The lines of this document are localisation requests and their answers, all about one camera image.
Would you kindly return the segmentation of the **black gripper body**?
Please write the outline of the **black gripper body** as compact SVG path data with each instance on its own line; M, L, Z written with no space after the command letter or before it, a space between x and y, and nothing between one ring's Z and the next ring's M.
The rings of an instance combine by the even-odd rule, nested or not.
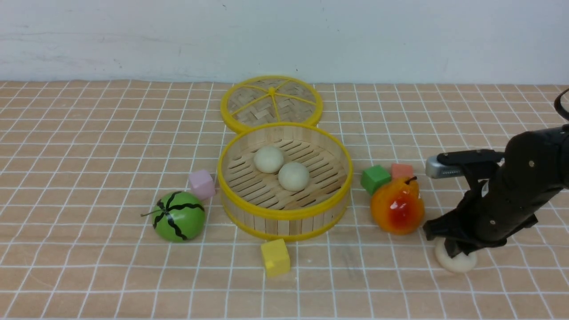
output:
M455 209L452 239L459 248L495 248L530 228L535 213L547 203L547 183L533 173L497 172L467 204Z

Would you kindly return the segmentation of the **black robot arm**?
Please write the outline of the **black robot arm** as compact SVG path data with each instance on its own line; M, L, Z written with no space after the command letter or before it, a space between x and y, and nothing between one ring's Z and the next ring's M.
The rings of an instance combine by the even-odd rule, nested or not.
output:
M428 158L433 179L463 176L469 190L448 213L425 222L425 239L443 239L453 258L506 245L538 222L535 213L568 188L568 126L528 131L503 152L482 148Z

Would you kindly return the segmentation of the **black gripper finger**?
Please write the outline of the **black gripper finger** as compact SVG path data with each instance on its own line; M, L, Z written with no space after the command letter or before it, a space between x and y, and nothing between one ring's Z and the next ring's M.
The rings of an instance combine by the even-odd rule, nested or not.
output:
M434 241L436 238L456 240L463 235L461 220L455 212L426 221L422 229L427 241Z

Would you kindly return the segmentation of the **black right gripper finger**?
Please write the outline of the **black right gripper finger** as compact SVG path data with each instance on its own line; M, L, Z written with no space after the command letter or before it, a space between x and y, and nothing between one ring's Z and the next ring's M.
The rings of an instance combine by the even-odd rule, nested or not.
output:
M447 255L453 259L459 255L469 256L478 250L475 244L458 241L456 239L447 238L445 239L445 252Z

